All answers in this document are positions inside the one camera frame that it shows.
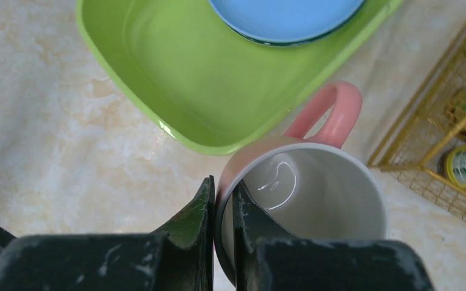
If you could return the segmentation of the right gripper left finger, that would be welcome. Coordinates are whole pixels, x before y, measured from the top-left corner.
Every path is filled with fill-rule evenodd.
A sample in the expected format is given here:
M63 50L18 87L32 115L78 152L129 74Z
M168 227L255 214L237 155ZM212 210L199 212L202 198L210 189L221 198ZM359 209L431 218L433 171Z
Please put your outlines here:
M215 185L150 233L30 235L0 250L0 290L212 290Z

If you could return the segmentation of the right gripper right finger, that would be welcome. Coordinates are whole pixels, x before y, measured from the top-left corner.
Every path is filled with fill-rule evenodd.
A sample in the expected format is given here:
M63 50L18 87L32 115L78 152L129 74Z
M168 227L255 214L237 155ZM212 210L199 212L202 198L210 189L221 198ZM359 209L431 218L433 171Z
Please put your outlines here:
M232 192L237 290L433 290L418 254L393 240L304 239L254 202L244 182Z

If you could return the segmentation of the pink cup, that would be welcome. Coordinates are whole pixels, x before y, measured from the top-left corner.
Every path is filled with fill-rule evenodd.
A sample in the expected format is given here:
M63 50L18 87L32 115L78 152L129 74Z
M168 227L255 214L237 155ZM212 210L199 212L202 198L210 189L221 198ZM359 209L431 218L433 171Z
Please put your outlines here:
M235 282L232 191L244 182L254 201L303 238L386 239L388 207L368 167L342 150L362 95L346 81L320 89L282 136L254 141L227 162L217 186L214 243Z

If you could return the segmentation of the blue plate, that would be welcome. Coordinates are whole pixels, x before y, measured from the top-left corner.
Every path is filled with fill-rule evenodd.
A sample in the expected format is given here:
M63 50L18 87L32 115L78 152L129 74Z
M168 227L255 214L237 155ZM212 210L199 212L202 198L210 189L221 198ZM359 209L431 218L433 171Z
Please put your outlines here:
M362 0L216 0L220 19L250 37L275 42L299 41L331 30L364 6Z

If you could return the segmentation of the white plate with green rim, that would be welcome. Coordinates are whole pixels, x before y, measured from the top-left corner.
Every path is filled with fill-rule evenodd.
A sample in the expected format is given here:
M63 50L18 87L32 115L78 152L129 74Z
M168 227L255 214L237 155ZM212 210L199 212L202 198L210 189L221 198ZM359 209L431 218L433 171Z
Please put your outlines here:
M256 44L270 46L270 47L293 47L293 46L310 44L310 43L315 42L315 41L317 41L319 39L327 37L328 35L334 33L338 29L341 29L344 25L349 23L355 17L356 16L354 16L354 15L350 16L349 18L344 20L341 24L337 25L336 27L332 28L331 30L328 30L325 33L322 33L321 35L317 35L317 36L314 36L312 38L302 39L302 40L299 40L299 41L288 41L288 42L264 41L264 40L260 40L260 39L250 37L250 36L248 36L248 35L246 35L244 33L241 33L239 31L237 31L236 29L234 29L233 27L231 27L230 25L228 25L228 27L232 31L234 31L236 34L238 34L241 37L243 37L243 38L245 38L245 39L247 39L247 40L249 40L249 41L251 41L253 43L256 43Z

